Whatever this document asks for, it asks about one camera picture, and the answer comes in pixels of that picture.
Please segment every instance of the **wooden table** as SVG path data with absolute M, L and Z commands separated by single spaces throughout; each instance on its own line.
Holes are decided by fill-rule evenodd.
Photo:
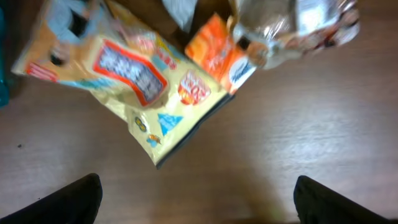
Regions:
M 299 175 L 396 217 L 398 2 L 359 8 L 356 40 L 258 72 L 161 170 L 88 92 L 24 78 L 0 109 L 0 217 L 90 172 L 97 223 L 294 222 Z

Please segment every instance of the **crumpled plastic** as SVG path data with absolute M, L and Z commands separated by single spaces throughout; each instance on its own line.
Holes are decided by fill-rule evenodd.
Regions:
M 356 0 L 231 0 L 234 41 L 263 69 L 345 44 L 359 32 Z

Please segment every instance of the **blue triangle graphic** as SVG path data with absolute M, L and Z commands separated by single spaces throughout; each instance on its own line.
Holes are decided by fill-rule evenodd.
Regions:
M 168 114 L 158 114 L 159 120 L 157 120 L 162 128 L 163 136 L 169 131 L 173 130 L 176 125 L 182 120 L 183 116 L 171 116 Z

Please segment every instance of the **orange snack package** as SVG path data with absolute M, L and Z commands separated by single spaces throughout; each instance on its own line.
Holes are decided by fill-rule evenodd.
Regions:
M 256 70 L 243 50 L 234 44 L 225 22 L 217 14 L 199 30 L 185 53 L 230 94 Z

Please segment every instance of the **yellow snack bag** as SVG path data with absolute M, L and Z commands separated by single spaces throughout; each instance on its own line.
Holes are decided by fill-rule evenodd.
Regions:
M 48 0 L 34 29 L 12 71 L 91 91 L 157 167 L 231 99 L 115 2 Z

